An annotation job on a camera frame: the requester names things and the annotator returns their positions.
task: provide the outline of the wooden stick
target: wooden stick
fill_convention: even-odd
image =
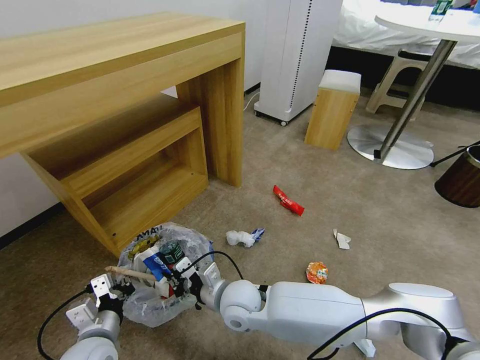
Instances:
[[[113,273],[117,273],[117,274],[122,274],[122,275],[126,275],[126,276],[129,276],[129,277],[145,279],[145,280],[149,280],[149,281],[153,281],[153,282],[157,281],[157,279],[155,279],[155,276],[152,275],[152,274],[146,274],[144,272],[128,270],[128,269],[124,269],[124,268],[118,267],[118,266],[107,266],[105,268],[105,271],[113,272]]]

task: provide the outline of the baseboard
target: baseboard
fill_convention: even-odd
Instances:
[[[24,222],[22,225],[14,228],[12,231],[0,236],[0,250],[13,243],[15,240],[21,238],[23,235],[31,232],[33,229],[38,228],[40,225],[64,209],[65,206],[61,202],[58,202],[52,207],[49,207],[47,210],[39,213],[37,216],[31,218],[27,222]]]
[[[253,93],[255,90],[257,89],[260,89],[260,83],[256,84],[256,85],[253,85],[252,87],[248,88],[247,90],[245,90],[243,93],[245,95],[248,95],[248,94],[251,94]]]

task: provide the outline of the white plastic stool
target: white plastic stool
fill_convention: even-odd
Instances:
[[[305,144],[338,149],[360,96],[361,77],[355,72],[325,70],[313,103]]]
[[[404,50],[399,50],[397,56],[393,58],[393,61],[388,68],[387,72],[383,76],[383,79],[379,84],[376,85],[373,94],[370,96],[370,100],[366,104],[366,110],[369,113],[376,113],[380,105],[390,105],[396,108],[403,108],[407,100],[403,97],[397,97],[394,95],[389,95],[388,91],[390,89],[400,91],[403,93],[409,93],[411,90],[410,86],[400,85],[394,83],[395,78],[398,73],[406,68],[417,68],[423,71],[425,66],[430,59],[430,55],[421,54],[421,53],[412,53]],[[417,117],[420,112],[420,105],[413,114],[412,119]]]

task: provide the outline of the power cord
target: power cord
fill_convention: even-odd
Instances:
[[[256,95],[258,95],[258,94],[260,94],[260,91],[254,93],[254,94],[251,96],[250,100],[248,100],[248,102],[246,103],[246,106],[243,108],[243,111],[247,110],[247,108],[249,107],[250,103],[252,102],[252,99],[253,99]]]
[[[183,274],[184,272],[186,272],[187,270],[190,270],[192,267],[194,267],[200,260],[202,260],[203,258],[207,257],[208,255],[212,255],[212,254],[220,254],[220,255],[223,255],[224,257],[226,257],[228,260],[230,260],[230,262],[233,264],[233,266],[235,267],[236,269],[236,272],[238,273],[238,275],[240,276],[240,279],[244,279],[244,277],[242,276],[242,273],[240,272],[240,269],[239,267],[237,266],[237,264],[235,263],[235,261],[230,257],[230,255],[228,255],[226,252],[223,252],[223,251],[209,251],[205,254],[203,254],[202,256],[200,256],[197,260],[195,260],[194,262],[192,262],[189,266],[187,266],[186,268],[184,268],[180,274]]]
[[[38,331],[38,336],[36,337],[36,347],[38,348],[38,352],[42,357],[44,357],[46,360],[55,360],[51,356],[49,356],[45,351],[44,348],[42,347],[42,335],[44,333],[45,328],[47,327],[48,323],[52,318],[60,311],[62,310],[65,306],[70,304],[73,300],[79,298],[83,294],[91,294],[93,293],[92,286],[88,284],[85,289],[80,291],[78,294],[73,295],[71,298],[69,298],[67,301],[62,303],[59,307],[57,307],[48,317],[45,319],[43,324],[40,326],[40,330]]]
[[[314,352],[312,352],[308,357],[307,360],[329,360],[333,358],[339,351],[339,348],[335,348],[335,350],[328,356],[326,357],[314,357],[318,353],[322,352],[325,350],[328,346],[330,346],[334,341],[338,340],[340,337],[348,333],[350,330],[353,328],[356,328],[358,325],[361,325],[365,322],[367,322],[370,319],[376,318],[377,316],[383,315],[383,314],[389,314],[389,313],[410,313],[410,314],[415,314],[419,315],[427,320],[430,320],[432,323],[435,323],[446,335],[446,341],[445,341],[445,351],[443,352],[443,355],[441,357],[441,360],[445,360],[447,357],[448,352],[455,346],[455,341],[454,338],[451,334],[450,331],[437,319],[431,317],[430,315],[418,311],[418,310],[413,310],[409,309],[406,307],[393,307],[390,309],[385,309],[385,310],[380,310],[376,311],[374,313],[371,313],[368,316],[362,317],[360,320],[355,321],[354,323],[350,324],[349,326],[345,327],[344,329],[340,330],[337,332],[334,336],[332,336],[330,339],[328,339],[322,346],[318,347]]]

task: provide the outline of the beige carpet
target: beige carpet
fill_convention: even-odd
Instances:
[[[370,115],[366,101],[360,99],[351,125],[392,122],[398,113],[387,108]],[[480,212],[450,204],[433,187],[451,162],[422,170],[383,167],[356,154],[345,140],[336,152],[305,145],[311,109],[280,127],[256,118],[252,108],[244,116],[242,187],[211,179],[173,220],[213,240],[215,249],[231,254],[257,284],[305,282],[307,264],[323,261],[328,284],[360,297],[390,282],[445,287],[458,295],[466,324],[480,338]],[[478,113],[429,103],[408,129],[434,143],[437,158],[480,138]],[[302,217],[280,206],[274,184],[305,207]],[[257,227],[266,232],[252,248],[226,244],[226,231]],[[333,228],[351,236],[351,250],[338,249]],[[224,277],[237,278],[226,259],[219,256],[217,262]],[[39,359],[36,336],[45,317],[115,263],[67,212],[0,251],[0,358]],[[63,314],[44,335],[45,349],[57,359],[75,341]],[[400,338],[375,345],[377,359],[418,358]],[[188,310],[155,329],[125,320],[119,338],[120,358],[135,360],[294,360],[314,348],[260,332],[230,331],[207,309]],[[360,357],[350,347],[336,359]]]

